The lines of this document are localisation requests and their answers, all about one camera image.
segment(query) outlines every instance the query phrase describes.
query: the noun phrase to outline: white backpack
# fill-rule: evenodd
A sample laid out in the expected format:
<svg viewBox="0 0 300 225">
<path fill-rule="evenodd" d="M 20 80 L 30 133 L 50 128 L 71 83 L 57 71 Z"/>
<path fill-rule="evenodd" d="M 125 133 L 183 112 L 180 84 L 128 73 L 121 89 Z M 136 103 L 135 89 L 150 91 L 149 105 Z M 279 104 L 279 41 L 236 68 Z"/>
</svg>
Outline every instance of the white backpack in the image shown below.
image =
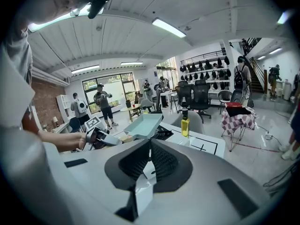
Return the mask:
<svg viewBox="0 0 300 225">
<path fill-rule="evenodd" d="M 79 99 L 76 100 L 76 104 L 77 104 L 77 110 L 79 113 L 84 113 L 88 110 L 85 103 L 82 100 L 79 100 Z"/>
</svg>

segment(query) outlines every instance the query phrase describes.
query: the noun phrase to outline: red brick wall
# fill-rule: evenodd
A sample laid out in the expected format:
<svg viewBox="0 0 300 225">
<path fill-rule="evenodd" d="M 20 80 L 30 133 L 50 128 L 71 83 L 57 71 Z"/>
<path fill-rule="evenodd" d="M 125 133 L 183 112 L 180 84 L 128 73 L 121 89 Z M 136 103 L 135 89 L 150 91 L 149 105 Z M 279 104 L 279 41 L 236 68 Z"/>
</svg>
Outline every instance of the red brick wall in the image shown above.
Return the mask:
<svg viewBox="0 0 300 225">
<path fill-rule="evenodd" d="M 47 131 L 55 128 L 52 118 L 56 117 L 58 124 L 63 124 L 60 110 L 57 105 L 56 96 L 66 94 L 64 87 L 32 78 L 31 84 L 33 90 L 36 92 L 32 100 L 32 105 L 35 106 L 37 116 L 41 126 L 47 125 Z"/>
</svg>

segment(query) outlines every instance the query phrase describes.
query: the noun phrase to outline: white floor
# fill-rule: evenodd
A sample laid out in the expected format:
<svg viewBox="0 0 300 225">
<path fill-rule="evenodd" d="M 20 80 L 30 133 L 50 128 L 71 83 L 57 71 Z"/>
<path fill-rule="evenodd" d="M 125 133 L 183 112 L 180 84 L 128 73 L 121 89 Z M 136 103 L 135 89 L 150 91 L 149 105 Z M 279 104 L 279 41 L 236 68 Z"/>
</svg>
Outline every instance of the white floor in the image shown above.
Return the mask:
<svg viewBox="0 0 300 225">
<path fill-rule="evenodd" d="M 275 136 L 282 144 L 288 142 L 292 129 L 287 123 L 288 119 L 275 113 L 272 110 L 255 108 L 258 118 L 255 120 L 257 125 L 267 129 L 270 134 Z M 211 115 L 211 119 L 204 117 L 204 131 L 206 135 L 221 138 L 223 129 L 220 126 L 221 115 L 217 107 L 211 107 L 207 110 Z M 176 110 L 169 112 L 163 109 L 164 122 L 173 119 L 176 116 Z M 115 122 L 119 124 L 113 127 L 111 134 L 122 131 L 130 123 L 128 112 L 117 112 L 113 114 Z M 275 138 L 270 141 L 264 138 L 265 130 L 255 127 L 254 131 L 247 130 L 243 139 L 236 145 L 232 152 L 229 152 L 230 137 L 224 136 L 226 141 L 226 150 L 224 159 L 243 171 L 248 176 L 255 179 L 259 184 L 263 185 L 271 178 L 279 175 L 288 168 L 293 161 L 284 161 L 281 158 L 281 152 L 278 150 L 279 143 Z"/>
</svg>

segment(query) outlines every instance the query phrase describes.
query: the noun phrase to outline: lamp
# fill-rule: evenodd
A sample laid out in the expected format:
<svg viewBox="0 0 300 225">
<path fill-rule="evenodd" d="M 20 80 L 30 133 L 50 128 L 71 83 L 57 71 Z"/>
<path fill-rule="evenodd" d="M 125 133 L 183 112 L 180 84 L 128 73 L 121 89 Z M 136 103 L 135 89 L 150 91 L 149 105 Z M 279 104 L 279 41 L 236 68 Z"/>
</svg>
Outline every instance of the lamp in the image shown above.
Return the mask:
<svg viewBox="0 0 300 225">
<path fill-rule="evenodd" d="M 56 127 L 58 128 L 59 125 L 58 125 L 58 123 L 57 123 L 57 122 L 58 122 L 57 118 L 56 118 L 56 117 L 53 117 L 52 120 L 53 120 L 54 124 L 56 124 Z"/>
</svg>

